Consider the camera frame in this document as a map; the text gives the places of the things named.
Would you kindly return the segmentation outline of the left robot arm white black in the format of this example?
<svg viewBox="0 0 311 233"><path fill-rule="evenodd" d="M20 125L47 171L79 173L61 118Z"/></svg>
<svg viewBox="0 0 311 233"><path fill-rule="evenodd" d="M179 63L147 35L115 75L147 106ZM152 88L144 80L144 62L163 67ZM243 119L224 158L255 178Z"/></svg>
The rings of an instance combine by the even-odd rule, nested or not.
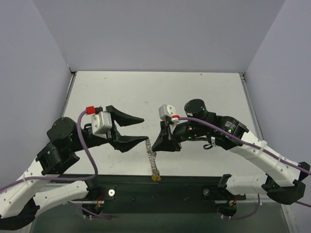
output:
<svg viewBox="0 0 311 233"><path fill-rule="evenodd" d="M90 148L110 144L120 152L129 151L146 137L121 135L117 127L143 121L111 105L87 107L77 121L59 118L47 131L49 143L31 165L19 179L1 188L0 228L22 229L44 211L72 200L101 201L104 193L97 182L98 168ZM86 153L94 172L86 177L65 178L64 172L79 161L78 151Z"/></svg>

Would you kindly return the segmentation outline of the amber transparent key tag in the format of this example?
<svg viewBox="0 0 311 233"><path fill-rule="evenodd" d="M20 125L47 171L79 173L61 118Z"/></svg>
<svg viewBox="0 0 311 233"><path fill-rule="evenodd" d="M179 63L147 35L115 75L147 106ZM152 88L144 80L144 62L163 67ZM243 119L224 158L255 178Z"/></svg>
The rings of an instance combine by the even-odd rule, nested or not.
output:
<svg viewBox="0 0 311 233"><path fill-rule="evenodd" d="M152 178L152 180L153 180L154 182L161 181L161 177L158 176L158 175L152 175L151 178Z"/></svg>

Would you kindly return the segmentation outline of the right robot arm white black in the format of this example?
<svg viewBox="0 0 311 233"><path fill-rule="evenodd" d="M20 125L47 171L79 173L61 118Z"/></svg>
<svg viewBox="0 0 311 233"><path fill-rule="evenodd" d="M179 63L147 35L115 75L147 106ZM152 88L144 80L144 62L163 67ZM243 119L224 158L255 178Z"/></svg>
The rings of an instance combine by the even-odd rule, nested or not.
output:
<svg viewBox="0 0 311 233"><path fill-rule="evenodd" d="M152 146L154 152L177 152L185 141L207 141L207 150L220 147L235 153L264 173L256 176L225 174L218 189L233 196L267 195L285 205L304 197L303 180L311 174L309 164L280 155L237 119L208 111L201 99L188 101L184 111L186 117L180 117L171 105L164 104L159 108L160 133Z"/></svg>

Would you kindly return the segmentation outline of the metal band with key rings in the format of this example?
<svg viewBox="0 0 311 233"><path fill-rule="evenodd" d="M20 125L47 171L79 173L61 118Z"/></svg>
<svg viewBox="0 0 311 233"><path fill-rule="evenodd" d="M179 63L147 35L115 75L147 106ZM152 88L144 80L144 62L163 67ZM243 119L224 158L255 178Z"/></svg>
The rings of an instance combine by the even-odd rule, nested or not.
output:
<svg viewBox="0 0 311 233"><path fill-rule="evenodd" d="M152 175L156 178L160 177L160 172L156 166L156 153L152 151L152 145L149 138L145 140L145 147L151 165Z"/></svg>

